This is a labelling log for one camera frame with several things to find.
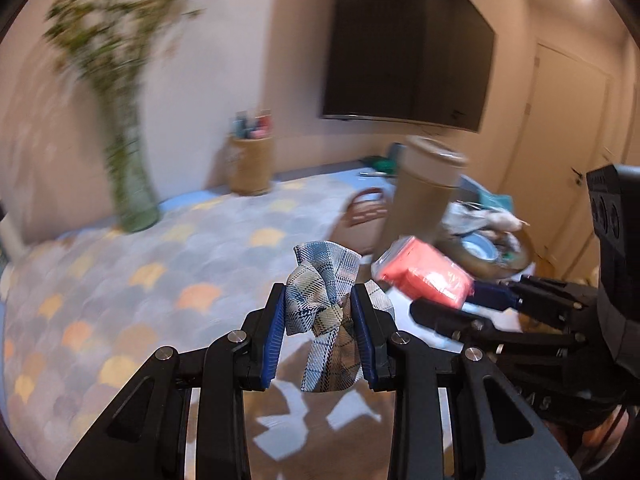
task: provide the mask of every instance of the plaid fabric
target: plaid fabric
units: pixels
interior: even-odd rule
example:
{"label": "plaid fabric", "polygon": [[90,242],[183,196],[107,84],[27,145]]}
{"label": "plaid fabric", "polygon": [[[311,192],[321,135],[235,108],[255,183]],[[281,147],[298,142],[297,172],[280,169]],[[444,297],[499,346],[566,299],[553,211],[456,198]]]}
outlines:
{"label": "plaid fabric", "polygon": [[[345,390],[362,377],[353,337],[351,287],[361,257],[332,242],[310,242],[294,248],[298,267],[287,279],[285,325],[288,335],[312,330],[304,392]],[[366,289],[374,308],[394,314],[385,293],[373,281]]]}

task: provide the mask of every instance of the door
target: door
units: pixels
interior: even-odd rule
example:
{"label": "door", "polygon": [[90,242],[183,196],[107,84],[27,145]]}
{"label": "door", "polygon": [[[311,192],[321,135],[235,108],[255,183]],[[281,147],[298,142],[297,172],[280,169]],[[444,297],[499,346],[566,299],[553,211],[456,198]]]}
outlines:
{"label": "door", "polygon": [[534,87],[523,128],[500,192],[513,196],[528,222],[536,252],[546,250],[586,186],[600,142],[606,74],[580,60],[538,46]]}

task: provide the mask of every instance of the brown basket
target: brown basket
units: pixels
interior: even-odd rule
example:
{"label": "brown basket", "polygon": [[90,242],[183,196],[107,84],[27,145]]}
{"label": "brown basket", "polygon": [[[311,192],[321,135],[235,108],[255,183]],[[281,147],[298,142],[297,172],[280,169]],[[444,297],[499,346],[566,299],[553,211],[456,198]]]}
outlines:
{"label": "brown basket", "polygon": [[238,139],[230,136],[227,150],[229,189],[240,195],[268,193],[273,177],[273,137]]}
{"label": "brown basket", "polygon": [[[375,198],[362,200],[368,195],[375,195]],[[369,187],[357,193],[347,204],[329,241],[356,251],[360,256],[371,254],[380,238],[388,209],[389,204],[382,188]]]}

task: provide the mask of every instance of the metal screw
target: metal screw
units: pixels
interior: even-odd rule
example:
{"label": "metal screw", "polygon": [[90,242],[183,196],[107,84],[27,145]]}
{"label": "metal screw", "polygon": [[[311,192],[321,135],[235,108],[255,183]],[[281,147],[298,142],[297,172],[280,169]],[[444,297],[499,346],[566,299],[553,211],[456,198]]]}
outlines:
{"label": "metal screw", "polygon": [[479,348],[467,348],[465,350],[465,357],[470,361],[479,361],[482,359],[482,350]]}
{"label": "metal screw", "polygon": [[411,341],[411,334],[409,334],[408,332],[404,332],[403,330],[393,332],[391,335],[391,341],[393,341],[397,345],[406,345],[409,341]]}
{"label": "metal screw", "polygon": [[159,359],[161,361],[166,361],[173,354],[174,354],[173,348],[171,348],[170,346],[162,346],[158,350],[156,350],[156,353],[154,355],[156,356],[156,359]]}
{"label": "metal screw", "polygon": [[244,330],[232,330],[226,335],[232,343],[241,343],[246,339],[246,332]]}
{"label": "metal screw", "polygon": [[544,412],[545,410],[549,409],[550,405],[551,405],[551,397],[544,397],[542,399],[542,402],[540,402],[540,410]]}

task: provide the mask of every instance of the black camera housing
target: black camera housing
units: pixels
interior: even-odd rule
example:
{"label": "black camera housing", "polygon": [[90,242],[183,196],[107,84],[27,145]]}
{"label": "black camera housing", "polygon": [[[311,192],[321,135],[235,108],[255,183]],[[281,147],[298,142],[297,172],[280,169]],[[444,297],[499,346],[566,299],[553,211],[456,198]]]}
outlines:
{"label": "black camera housing", "polygon": [[587,174],[600,239],[598,319],[615,361],[640,378],[640,168],[611,164]]}

